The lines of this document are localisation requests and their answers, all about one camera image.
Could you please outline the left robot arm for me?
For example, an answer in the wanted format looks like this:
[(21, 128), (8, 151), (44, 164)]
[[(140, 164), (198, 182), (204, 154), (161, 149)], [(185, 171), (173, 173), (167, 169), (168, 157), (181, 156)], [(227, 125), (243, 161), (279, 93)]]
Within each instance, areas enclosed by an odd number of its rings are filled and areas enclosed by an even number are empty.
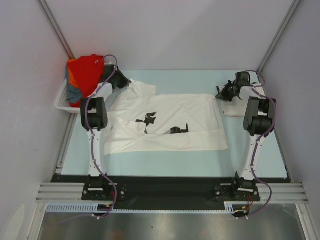
[(81, 125), (87, 132), (90, 152), (88, 176), (84, 180), (81, 197), (83, 201), (104, 201), (115, 194), (112, 183), (102, 170), (103, 137), (109, 123), (105, 101), (115, 90), (123, 89), (130, 83), (117, 65), (106, 64), (97, 88), (80, 100)]

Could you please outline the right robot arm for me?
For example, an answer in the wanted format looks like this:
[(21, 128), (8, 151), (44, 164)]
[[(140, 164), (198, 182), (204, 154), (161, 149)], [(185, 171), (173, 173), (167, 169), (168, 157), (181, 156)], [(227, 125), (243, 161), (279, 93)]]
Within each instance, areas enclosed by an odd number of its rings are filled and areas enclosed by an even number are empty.
[(247, 133), (246, 147), (239, 169), (230, 188), (216, 190), (218, 196), (227, 194), (237, 201), (258, 195), (257, 166), (262, 146), (274, 131), (277, 118), (277, 100), (265, 95), (262, 83), (252, 83), (249, 71), (235, 74), (224, 86), (218, 86), (216, 99), (221, 100), (222, 112), (227, 117), (243, 117)]

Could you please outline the white printed t shirt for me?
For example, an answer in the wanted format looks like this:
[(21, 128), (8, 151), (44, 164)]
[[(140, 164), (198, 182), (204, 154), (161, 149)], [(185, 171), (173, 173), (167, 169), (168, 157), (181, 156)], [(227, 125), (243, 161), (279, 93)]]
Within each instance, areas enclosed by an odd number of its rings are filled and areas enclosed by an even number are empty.
[(156, 94), (133, 80), (108, 110), (104, 154), (224, 151), (220, 109), (211, 94)]

